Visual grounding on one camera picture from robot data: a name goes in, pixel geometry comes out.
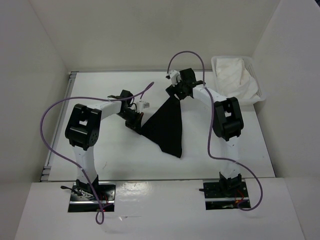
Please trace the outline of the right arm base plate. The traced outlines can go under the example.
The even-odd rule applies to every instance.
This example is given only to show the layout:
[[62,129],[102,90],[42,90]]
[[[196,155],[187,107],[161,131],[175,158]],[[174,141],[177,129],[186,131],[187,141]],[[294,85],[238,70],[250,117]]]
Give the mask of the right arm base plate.
[[236,189],[225,192],[221,189],[218,180],[204,181],[199,189],[204,194],[205,209],[208,210],[231,210],[250,209],[251,203],[245,181]]

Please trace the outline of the black skirt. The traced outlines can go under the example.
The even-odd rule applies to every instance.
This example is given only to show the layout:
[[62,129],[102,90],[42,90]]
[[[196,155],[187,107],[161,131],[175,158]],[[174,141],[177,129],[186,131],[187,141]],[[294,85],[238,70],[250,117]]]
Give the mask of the black skirt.
[[141,135],[157,144],[162,152],[182,157],[182,113],[180,100],[169,97],[141,127]]

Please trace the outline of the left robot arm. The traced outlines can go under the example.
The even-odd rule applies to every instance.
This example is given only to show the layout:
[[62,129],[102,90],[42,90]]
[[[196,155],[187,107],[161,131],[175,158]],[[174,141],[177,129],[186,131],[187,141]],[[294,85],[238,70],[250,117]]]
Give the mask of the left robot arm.
[[125,120],[125,126],[137,133],[142,126],[144,113],[141,103],[131,101],[134,96],[122,90],[119,96],[110,95],[93,105],[76,104],[73,107],[65,129],[65,137],[72,146],[77,163],[76,187],[83,196],[93,200],[100,193],[99,176],[95,168],[94,145],[97,143],[101,121],[118,115]]

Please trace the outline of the white plastic laundry basket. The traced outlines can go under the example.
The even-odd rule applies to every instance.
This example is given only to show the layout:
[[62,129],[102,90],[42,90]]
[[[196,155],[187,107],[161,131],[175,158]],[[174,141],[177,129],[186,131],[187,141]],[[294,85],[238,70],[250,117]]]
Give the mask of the white plastic laundry basket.
[[255,78],[257,86],[258,86],[258,91],[257,91],[257,95],[258,98],[257,99],[253,99],[253,100],[238,100],[239,104],[241,106],[246,106],[246,105],[253,105],[257,102],[262,102],[266,99],[266,94],[263,91],[262,85],[259,83],[258,78],[256,77],[256,74],[254,72],[254,68],[253,68],[253,60],[252,58],[248,57],[248,56],[214,56],[211,58],[211,66],[212,66],[212,71],[213,71],[213,85],[214,85],[214,89],[216,92],[219,93],[218,87],[217,87],[217,76],[216,76],[216,60],[218,58],[242,58],[244,61],[244,65],[245,68],[248,70],[248,72],[250,73],[250,75],[252,77]]

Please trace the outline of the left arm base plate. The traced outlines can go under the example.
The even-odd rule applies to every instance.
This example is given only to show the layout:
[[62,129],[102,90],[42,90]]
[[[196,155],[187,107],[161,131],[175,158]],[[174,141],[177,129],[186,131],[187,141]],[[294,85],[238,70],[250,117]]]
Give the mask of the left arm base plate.
[[[97,191],[98,199],[100,200],[104,212],[114,212],[116,185],[113,183],[100,183]],[[77,189],[76,183],[72,185],[70,193],[68,212],[69,213],[88,213],[97,212],[100,209],[96,197],[91,193],[86,193],[83,190]]]

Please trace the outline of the white skirt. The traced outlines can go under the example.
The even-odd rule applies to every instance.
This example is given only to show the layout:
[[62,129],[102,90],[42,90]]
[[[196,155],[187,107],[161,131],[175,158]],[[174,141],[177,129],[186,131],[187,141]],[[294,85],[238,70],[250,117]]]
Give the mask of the white skirt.
[[258,84],[245,68],[242,58],[218,58],[215,65],[218,92],[240,100],[258,98]]

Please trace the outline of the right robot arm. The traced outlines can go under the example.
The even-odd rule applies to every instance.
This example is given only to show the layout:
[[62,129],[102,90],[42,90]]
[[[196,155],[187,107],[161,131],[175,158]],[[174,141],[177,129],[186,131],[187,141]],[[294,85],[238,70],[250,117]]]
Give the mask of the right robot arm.
[[223,196],[231,196],[242,184],[238,165],[238,142],[244,121],[238,99],[227,98],[207,87],[204,81],[197,81],[195,72],[191,68],[181,71],[168,70],[166,78],[171,81],[171,85],[166,89],[170,96],[179,100],[191,97],[211,108],[209,133],[214,133],[219,138],[222,154],[214,158],[221,160],[218,189]]

